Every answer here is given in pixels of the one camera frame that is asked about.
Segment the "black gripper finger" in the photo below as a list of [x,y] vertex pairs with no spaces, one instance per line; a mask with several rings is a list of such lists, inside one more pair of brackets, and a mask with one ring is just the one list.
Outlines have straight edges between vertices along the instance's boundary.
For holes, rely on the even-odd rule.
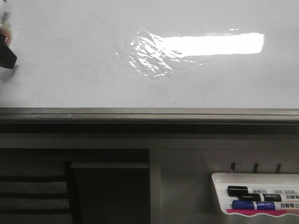
[[5,43],[6,37],[0,34],[0,66],[6,69],[13,69],[17,60],[17,56]]

